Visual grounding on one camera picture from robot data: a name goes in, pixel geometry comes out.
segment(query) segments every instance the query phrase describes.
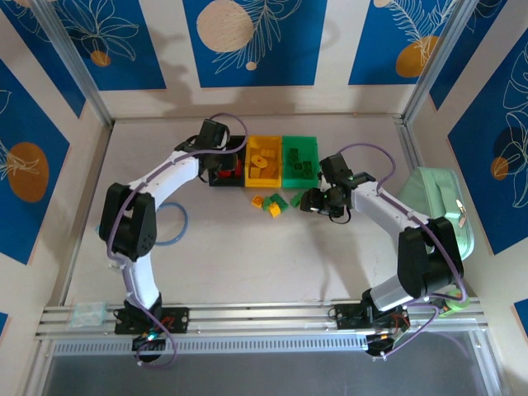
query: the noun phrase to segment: green container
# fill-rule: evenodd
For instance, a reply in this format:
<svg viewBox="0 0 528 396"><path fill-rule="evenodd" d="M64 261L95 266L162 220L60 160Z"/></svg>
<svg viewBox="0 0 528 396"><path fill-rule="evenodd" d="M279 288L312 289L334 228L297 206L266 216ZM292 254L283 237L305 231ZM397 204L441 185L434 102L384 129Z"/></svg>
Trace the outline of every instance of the green container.
<svg viewBox="0 0 528 396"><path fill-rule="evenodd" d="M432 219L445 217L453 224L462 260L474 249L475 236L467 219L459 179L450 169L417 167L398 199Z"/></svg>
<svg viewBox="0 0 528 396"><path fill-rule="evenodd" d="M283 136L282 167L284 188L317 187L319 184L317 138Z"/></svg>

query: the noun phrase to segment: yellow cube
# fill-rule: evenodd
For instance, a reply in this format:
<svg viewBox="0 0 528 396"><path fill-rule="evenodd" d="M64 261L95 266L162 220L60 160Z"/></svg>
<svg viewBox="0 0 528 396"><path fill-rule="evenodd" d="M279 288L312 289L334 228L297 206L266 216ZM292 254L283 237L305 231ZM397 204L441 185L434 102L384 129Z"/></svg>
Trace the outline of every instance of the yellow cube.
<svg viewBox="0 0 528 396"><path fill-rule="evenodd" d="M261 169L259 167L251 167L249 169L249 177L251 179L258 179L261 176Z"/></svg>
<svg viewBox="0 0 528 396"><path fill-rule="evenodd" d="M275 161L268 161L267 167L262 169L261 179L271 179L277 170L277 163Z"/></svg>
<svg viewBox="0 0 528 396"><path fill-rule="evenodd" d="M262 208L263 203L264 203L264 198L262 198L261 196L254 196L253 199L251 200L251 204L258 209Z"/></svg>
<svg viewBox="0 0 528 396"><path fill-rule="evenodd" d="M263 157L268 157L268 158L273 158L275 159L275 150L270 150L270 149L267 149L267 148L263 148L261 150L261 155Z"/></svg>
<svg viewBox="0 0 528 396"><path fill-rule="evenodd" d="M267 160L262 156L255 154L251 157L251 162L256 167L259 167L260 169L263 169L264 167L267 167Z"/></svg>
<svg viewBox="0 0 528 396"><path fill-rule="evenodd" d="M272 203L272 204L270 205L270 207L267 208L267 209L270 211L271 216L272 216L273 218L275 218L275 217L277 217L278 215L281 214L281 208L280 208L280 207L278 206L278 204L276 204L275 202Z"/></svg>

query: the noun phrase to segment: yellow bin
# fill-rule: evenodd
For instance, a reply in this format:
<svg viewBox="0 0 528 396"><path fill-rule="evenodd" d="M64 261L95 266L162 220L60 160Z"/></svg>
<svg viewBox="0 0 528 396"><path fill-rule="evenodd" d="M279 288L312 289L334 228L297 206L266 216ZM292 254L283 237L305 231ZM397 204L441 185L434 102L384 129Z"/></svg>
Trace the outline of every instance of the yellow bin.
<svg viewBox="0 0 528 396"><path fill-rule="evenodd" d="M266 166L260 168L262 158L266 159ZM250 136L246 146L244 173L246 187L281 187L282 137Z"/></svg>

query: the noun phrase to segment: white table surface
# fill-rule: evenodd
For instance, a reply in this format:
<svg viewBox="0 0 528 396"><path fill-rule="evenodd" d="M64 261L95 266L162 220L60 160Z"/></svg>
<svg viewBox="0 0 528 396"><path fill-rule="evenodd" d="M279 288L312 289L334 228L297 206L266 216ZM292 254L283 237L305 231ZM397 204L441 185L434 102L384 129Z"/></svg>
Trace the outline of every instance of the white table surface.
<svg viewBox="0 0 528 396"><path fill-rule="evenodd" d="M235 120L222 119L232 134ZM388 116L293 115L246 117L250 134L318 137L319 159L349 143L379 144L398 164L386 183L395 194L408 177L408 166L394 121ZM107 301L121 304L125 286L109 268L106 246L97 235L106 189L126 184L162 162L173 148L197 134L201 119L136 120L115 124L101 170L87 226L75 262L67 304ZM390 169L383 154L371 148L345 153L353 172L380 179ZM153 270L167 303L290 302L337 298L359 299L361 293L396 272L396 251L389 235L363 214L353 212L345 226L327 217L289 208L278 218L251 205L256 194L273 189L213 188L198 179L167 201L189 214L185 237L170 247L155 247ZM278 191L287 200L298 191ZM158 212L158 240L182 227L175 208Z"/></svg>

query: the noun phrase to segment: green bag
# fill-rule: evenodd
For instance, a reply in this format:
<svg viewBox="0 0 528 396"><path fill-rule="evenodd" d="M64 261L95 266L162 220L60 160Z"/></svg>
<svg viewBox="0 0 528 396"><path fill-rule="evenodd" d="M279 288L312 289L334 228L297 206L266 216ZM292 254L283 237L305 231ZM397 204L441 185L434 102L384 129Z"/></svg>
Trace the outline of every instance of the green bag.
<svg viewBox="0 0 528 396"><path fill-rule="evenodd" d="M408 178L398 199L416 212L432 219L444 216L453 224L460 257L474 249L475 236L466 217L459 179L450 169L417 167Z"/></svg>

